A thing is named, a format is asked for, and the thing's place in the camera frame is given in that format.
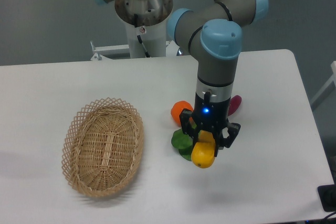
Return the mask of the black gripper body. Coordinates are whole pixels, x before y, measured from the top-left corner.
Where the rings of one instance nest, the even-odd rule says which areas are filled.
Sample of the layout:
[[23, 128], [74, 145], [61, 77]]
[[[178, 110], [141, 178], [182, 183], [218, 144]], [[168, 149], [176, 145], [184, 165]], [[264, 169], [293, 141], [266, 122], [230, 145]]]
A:
[[222, 102], [208, 102], [195, 95], [192, 119], [203, 131], [219, 132], [227, 127], [230, 98]]

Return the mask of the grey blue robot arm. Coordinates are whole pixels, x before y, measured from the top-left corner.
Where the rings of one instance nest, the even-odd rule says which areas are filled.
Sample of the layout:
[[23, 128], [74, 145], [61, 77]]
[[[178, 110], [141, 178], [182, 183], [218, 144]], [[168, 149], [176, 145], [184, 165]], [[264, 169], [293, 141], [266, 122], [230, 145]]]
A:
[[166, 39], [198, 62], [195, 105], [179, 113], [182, 131], [197, 151], [213, 157], [232, 145], [240, 125], [228, 120], [229, 103], [241, 52], [242, 27], [267, 15], [268, 0], [213, 0], [201, 12], [173, 9], [172, 0], [95, 0], [114, 3], [127, 29], [131, 58], [163, 57]]

